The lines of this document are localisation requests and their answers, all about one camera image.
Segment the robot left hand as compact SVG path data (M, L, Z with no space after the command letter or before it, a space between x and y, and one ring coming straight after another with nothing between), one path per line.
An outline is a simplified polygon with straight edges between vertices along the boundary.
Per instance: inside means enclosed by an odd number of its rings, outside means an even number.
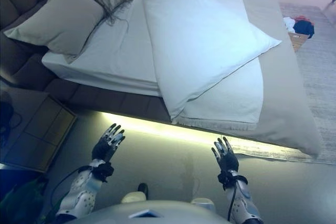
M113 123L105 130L93 147L91 152L92 160L97 159L109 162L124 139L124 130L121 125Z

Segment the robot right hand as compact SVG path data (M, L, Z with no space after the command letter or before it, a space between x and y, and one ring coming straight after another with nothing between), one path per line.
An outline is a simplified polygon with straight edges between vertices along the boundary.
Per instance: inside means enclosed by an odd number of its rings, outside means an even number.
M239 162L227 138L218 138L211 150L222 172L238 172Z

